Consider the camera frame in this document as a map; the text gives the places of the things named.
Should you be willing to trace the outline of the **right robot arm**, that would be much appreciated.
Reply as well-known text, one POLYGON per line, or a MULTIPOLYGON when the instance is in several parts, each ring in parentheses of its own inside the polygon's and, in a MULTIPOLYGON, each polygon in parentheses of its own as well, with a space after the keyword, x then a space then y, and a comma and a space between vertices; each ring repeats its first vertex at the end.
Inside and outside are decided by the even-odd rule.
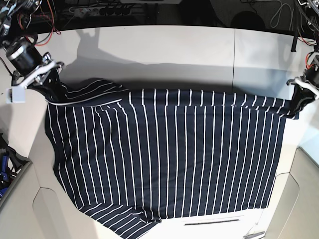
POLYGON ((40 6, 39 0, 0 2, 0 47, 14 67, 8 71, 11 84, 6 90, 6 101, 9 104, 25 102, 26 90, 37 91, 53 103, 66 98, 59 78, 63 62, 55 61, 49 52, 40 54, 37 50, 50 40, 52 33, 38 41, 37 33, 27 30, 40 6))

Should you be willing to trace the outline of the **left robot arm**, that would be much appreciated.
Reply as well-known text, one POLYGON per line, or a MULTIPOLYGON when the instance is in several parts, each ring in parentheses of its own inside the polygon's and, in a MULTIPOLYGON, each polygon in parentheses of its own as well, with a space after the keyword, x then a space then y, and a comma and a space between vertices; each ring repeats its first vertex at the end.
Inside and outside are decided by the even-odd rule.
POLYGON ((305 57, 306 68, 303 74, 287 80, 288 86, 294 86, 290 110, 291 113, 297 114, 305 106, 319 99, 319 2, 317 0, 296 0, 294 8, 294 38, 291 52, 296 52, 298 40, 313 48, 313 51, 305 57), (303 38, 302 19, 305 19, 307 26, 313 33, 313 41, 307 41, 303 38))

